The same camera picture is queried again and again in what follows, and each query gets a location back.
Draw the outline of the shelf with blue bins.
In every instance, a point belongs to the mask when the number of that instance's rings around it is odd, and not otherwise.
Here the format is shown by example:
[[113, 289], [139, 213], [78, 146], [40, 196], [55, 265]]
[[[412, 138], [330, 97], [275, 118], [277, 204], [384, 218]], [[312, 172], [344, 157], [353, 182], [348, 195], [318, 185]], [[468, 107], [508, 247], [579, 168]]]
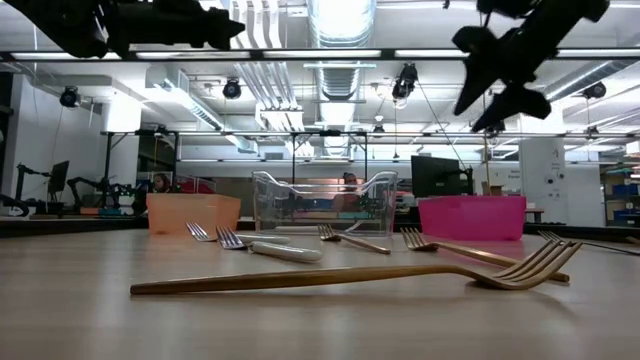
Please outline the shelf with blue bins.
[[606, 226], [640, 228], [640, 165], [605, 165], [600, 172]]

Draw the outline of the black fork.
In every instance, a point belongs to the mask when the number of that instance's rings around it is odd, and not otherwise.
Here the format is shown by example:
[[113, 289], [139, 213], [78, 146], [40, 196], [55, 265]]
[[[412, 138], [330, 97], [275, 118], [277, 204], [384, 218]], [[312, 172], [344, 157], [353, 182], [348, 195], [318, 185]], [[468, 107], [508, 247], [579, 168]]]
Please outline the black fork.
[[[550, 241], [550, 242], [554, 242], [554, 243], [558, 243], [558, 244], [564, 244], [565, 243], [564, 239], [562, 239], [559, 235], [557, 235], [557, 234], [555, 234], [555, 233], [553, 233], [551, 231], [539, 231], [538, 234], [543, 239], [545, 239], [546, 241]], [[592, 242], [584, 242], [584, 245], [640, 257], [640, 251], [637, 251], [637, 250], [630, 250], [630, 249], [614, 247], [614, 246], [609, 246], [609, 245], [601, 245], [601, 244], [596, 244], [596, 243], [592, 243]]]

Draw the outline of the black overhead rig beam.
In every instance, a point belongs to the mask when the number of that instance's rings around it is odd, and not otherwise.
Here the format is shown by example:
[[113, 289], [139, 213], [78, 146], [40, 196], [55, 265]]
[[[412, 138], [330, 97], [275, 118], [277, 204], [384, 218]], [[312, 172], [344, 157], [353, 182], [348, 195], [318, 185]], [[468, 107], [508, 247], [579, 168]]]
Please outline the black overhead rig beam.
[[[133, 51], [128, 62], [245, 62], [245, 61], [454, 61], [466, 54], [457, 49], [249, 49]], [[552, 60], [640, 60], [640, 47], [560, 48]]]

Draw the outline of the red plastic bin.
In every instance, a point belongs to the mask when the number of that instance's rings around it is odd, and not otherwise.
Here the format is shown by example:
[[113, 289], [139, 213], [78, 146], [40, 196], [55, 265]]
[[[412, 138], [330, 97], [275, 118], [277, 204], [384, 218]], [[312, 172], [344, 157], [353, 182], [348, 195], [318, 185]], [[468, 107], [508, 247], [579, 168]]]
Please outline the red plastic bin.
[[519, 241], [526, 218], [522, 196], [443, 196], [420, 200], [425, 235], [456, 241]]

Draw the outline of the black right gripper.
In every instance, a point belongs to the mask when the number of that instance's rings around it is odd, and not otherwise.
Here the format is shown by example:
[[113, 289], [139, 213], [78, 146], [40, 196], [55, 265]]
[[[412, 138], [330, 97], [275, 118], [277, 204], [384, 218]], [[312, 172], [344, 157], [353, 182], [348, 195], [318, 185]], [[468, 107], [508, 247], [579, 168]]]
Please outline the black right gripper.
[[553, 45], [539, 43], [536, 35], [533, 29], [521, 25], [500, 37], [486, 26], [464, 26], [453, 36], [454, 45], [467, 55], [463, 60], [465, 81], [454, 115], [464, 113], [496, 81], [504, 84], [473, 125], [473, 132], [485, 132], [488, 126], [518, 113], [541, 119], [550, 114], [551, 105], [545, 96], [526, 87], [536, 80], [538, 67], [556, 52]]

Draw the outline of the black rig frame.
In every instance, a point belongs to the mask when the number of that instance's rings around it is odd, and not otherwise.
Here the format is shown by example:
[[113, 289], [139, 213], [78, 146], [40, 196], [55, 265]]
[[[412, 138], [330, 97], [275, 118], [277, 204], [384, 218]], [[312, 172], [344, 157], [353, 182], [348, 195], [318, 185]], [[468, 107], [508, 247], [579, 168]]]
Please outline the black rig frame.
[[291, 138], [293, 144], [292, 160], [291, 160], [291, 182], [296, 183], [296, 139], [298, 137], [310, 138], [312, 136], [319, 137], [348, 137], [352, 142], [355, 142], [364, 152], [364, 175], [368, 178], [368, 150], [369, 140], [368, 133], [365, 131], [340, 131], [340, 130], [319, 130], [319, 131], [290, 131], [288, 136]]
[[164, 128], [156, 129], [156, 130], [139, 129], [135, 131], [124, 131], [124, 132], [102, 131], [101, 135], [107, 137], [103, 181], [105, 181], [109, 177], [112, 150], [129, 135], [135, 136], [135, 137], [153, 137], [153, 138], [161, 138], [161, 137], [167, 137], [167, 136], [172, 137], [173, 142], [170, 143], [170, 145], [173, 146], [171, 180], [172, 181], [176, 180], [177, 163], [179, 161], [179, 150], [180, 150], [180, 145], [182, 140], [181, 135], [178, 131], [169, 131]]

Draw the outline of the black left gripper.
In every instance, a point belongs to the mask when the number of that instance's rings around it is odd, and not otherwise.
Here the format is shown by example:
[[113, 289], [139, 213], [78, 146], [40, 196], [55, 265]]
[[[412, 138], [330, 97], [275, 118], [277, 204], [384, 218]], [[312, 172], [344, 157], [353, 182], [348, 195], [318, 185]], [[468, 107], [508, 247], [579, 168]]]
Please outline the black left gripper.
[[245, 31], [245, 24], [229, 16], [225, 9], [206, 11], [198, 0], [102, 0], [106, 45], [119, 56], [129, 56], [132, 44], [188, 44], [192, 48], [208, 44], [230, 49], [231, 39]]

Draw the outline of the white handled silver fork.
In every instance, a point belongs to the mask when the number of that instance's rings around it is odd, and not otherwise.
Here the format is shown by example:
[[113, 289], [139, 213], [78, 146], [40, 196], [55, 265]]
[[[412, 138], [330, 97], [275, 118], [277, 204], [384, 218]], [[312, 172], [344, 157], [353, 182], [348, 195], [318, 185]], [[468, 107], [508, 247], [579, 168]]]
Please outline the white handled silver fork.
[[216, 237], [213, 237], [197, 223], [186, 222], [185, 226], [195, 240], [200, 242], [218, 242], [225, 249], [245, 248], [253, 242], [266, 242], [277, 245], [286, 245], [291, 242], [288, 237], [237, 235], [231, 230], [216, 231]]
[[225, 250], [248, 250], [250, 252], [295, 262], [318, 262], [323, 253], [318, 250], [292, 247], [253, 240], [245, 244], [230, 228], [217, 227], [218, 243]]

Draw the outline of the clear plastic bin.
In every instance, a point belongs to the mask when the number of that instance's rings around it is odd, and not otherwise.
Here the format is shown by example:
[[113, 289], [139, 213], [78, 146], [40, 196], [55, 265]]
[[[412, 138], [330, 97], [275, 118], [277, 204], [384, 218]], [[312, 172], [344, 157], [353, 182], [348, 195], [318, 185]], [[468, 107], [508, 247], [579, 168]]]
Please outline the clear plastic bin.
[[266, 171], [253, 173], [255, 229], [259, 232], [308, 232], [329, 224], [338, 232], [385, 237], [393, 231], [398, 174], [382, 171], [371, 179], [358, 179], [360, 208], [336, 212], [333, 198], [344, 188], [342, 180], [309, 179], [287, 183]]

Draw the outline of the black computer monitor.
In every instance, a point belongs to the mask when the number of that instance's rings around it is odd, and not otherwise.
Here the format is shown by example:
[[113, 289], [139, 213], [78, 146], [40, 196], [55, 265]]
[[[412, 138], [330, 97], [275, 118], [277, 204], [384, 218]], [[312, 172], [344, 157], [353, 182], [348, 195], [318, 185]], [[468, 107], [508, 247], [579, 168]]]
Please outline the black computer monitor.
[[416, 198], [473, 194], [473, 170], [454, 159], [412, 156], [411, 180]]
[[69, 161], [63, 161], [52, 167], [47, 186], [47, 194], [50, 201], [56, 202], [58, 194], [64, 191], [69, 165]]

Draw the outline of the silver ventilation duct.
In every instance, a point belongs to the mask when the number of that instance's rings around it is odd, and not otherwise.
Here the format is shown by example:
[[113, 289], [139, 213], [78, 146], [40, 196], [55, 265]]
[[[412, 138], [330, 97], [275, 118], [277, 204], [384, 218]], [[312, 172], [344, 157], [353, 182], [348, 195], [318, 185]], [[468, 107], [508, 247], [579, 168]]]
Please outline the silver ventilation duct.
[[[377, 0], [307, 0], [311, 44], [324, 50], [370, 46]], [[326, 130], [345, 131], [355, 116], [353, 102], [363, 70], [353, 61], [323, 63], [315, 71], [320, 120]]]

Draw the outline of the orange plastic bin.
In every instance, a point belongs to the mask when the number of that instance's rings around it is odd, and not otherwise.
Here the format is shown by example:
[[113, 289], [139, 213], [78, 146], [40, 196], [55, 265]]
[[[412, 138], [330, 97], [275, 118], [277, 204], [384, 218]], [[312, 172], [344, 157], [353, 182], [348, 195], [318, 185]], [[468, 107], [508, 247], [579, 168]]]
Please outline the orange plastic bin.
[[187, 223], [199, 225], [211, 238], [217, 227], [237, 228], [241, 200], [219, 194], [152, 193], [146, 198], [153, 235], [187, 235]]

